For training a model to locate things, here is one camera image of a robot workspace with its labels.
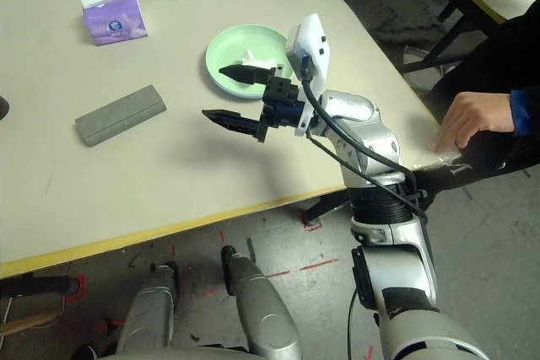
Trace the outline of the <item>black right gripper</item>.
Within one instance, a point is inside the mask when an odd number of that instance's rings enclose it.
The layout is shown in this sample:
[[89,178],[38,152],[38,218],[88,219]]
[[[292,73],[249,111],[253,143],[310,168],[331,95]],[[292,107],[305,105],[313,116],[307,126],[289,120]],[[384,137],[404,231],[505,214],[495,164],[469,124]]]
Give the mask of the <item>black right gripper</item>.
[[258,142],[265,141],[268,127],[297,127],[305,107],[305,102],[299,100],[300,88],[287,78],[277,77],[276,70],[276,67],[266,69],[240,64],[219,69],[219,73],[236,82],[266,85],[260,121],[230,110],[202,110],[202,114],[229,131],[252,136]]

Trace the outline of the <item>bystander bare hand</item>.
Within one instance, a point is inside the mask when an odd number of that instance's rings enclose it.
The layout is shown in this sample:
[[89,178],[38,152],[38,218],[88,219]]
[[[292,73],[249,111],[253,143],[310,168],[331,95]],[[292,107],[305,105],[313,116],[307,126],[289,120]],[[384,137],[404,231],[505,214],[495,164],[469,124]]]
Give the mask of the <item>bystander bare hand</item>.
[[436,153],[465,148],[478,132],[515,130],[509,94],[461,92],[445,113],[432,144]]

